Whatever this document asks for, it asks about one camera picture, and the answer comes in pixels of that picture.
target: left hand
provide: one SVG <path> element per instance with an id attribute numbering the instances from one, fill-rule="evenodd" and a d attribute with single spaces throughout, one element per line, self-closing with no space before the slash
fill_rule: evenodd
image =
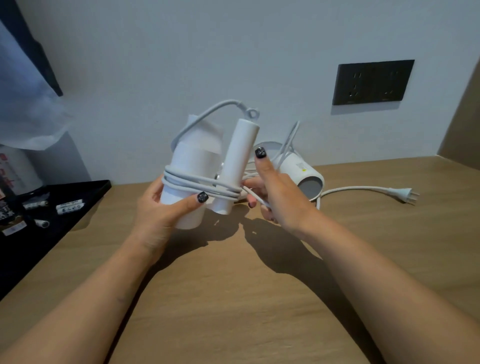
<path id="1" fill-rule="evenodd" d="M 198 209 L 208 198 L 205 192 L 200 192 L 172 205 L 164 205 L 160 203 L 160 195 L 163 190 L 162 177 L 153 181 L 138 199 L 135 223 L 125 242 L 128 247 L 151 255 L 152 264 L 160 258 L 165 250 L 177 221 L 182 216 Z"/>

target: socket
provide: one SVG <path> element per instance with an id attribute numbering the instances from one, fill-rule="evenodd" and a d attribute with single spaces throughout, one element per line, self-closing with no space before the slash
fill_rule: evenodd
<path id="1" fill-rule="evenodd" d="M 340 64 L 333 105 L 401 101 L 415 60 Z"/>

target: black nail polish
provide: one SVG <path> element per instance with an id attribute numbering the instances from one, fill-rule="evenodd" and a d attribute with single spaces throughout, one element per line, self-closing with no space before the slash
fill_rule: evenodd
<path id="1" fill-rule="evenodd" d="M 255 155 L 257 158 L 262 159 L 267 156 L 267 152 L 265 151 L 265 148 L 262 146 L 259 146 L 257 149 L 255 149 Z"/>
<path id="2" fill-rule="evenodd" d="M 208 195 L 205 193 L 205 192 L 200 192 L 198 195 L 197 195 L 197 200 L 198 202 L 200 202 L 201 204 L 204 203 L 206 200 L 208 200 Z"/>

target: finger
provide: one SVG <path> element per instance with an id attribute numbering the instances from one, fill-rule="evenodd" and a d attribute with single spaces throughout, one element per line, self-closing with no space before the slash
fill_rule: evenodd
<path id="1" fill-rule="evenodd" d="M 275 219 L 275 217 L 273 216 L 272 210 L 270 210 L 267 206 L 261 205 L 260 211 L 265 220 L 273 221 L 273 219 Z"/>
<path id="2" fill-rule="evenodd" d="M 144 192 L 144 197 L 152 197 L 155 195 L 160 195 L 163 190 L 163 182 L 162 182 L 163 174 L 160 175 L 155 181 L 153 181 L 150 186 Z"/>
<path id="3" fill-rule="evenodd" d="M 169 209 L 172 213 L 172 218 L 177 220 L 189 212 L 195 211 L 203 205 L 207 199 L 208 195 L 205 192 L 200 192 L 199 194 L 193 194 L 170 205 Z"/>
<path id="4" fill-rule="evenodd" d="M 275 170 L 272 162 L 267 157 L 265 148 L 262 146 L 255 149 L 255 167 L 267 188 L 279 180 L 278 172 Z"/>
<path id="5" fill-rule="evenodd" d="M 247 195 L 247 201 L 248 201 L 249 208 L 254 208 L 255 206 L 257 206 L 257 199 L 253 197 L 251 194 Z"/>
<path id="6" fill-rule="evenodd" d="M 247 180 L 242 181 L 242 183 L 245 187 L 248 187 L 250 189 L 265 187 L 265 183 L 260 177 L 249 178 Z"/>

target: wooden desk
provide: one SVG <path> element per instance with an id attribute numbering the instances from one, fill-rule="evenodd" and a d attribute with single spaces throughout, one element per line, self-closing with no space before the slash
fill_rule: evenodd
<path id="1" fill-rule="evenodd" d="M 440 157 L 319 170 L 327 188 L 420 192 L 416 207 L 374 192 L 339 192 L 325 197 L 322 210 L 480 317 L 480 171 Z M 88 226 L 79 223 L 0 302 L 0 350 L 113 253 L 145 187 L 114 186 Z M 323 261 L 259 219 L 257 209 L 237 205 L 229 216 L 208 211 L 199 228 L 175 234 L 171 243 L 111 363 L 367 363 L 362 351 L 381 362 Z"/>

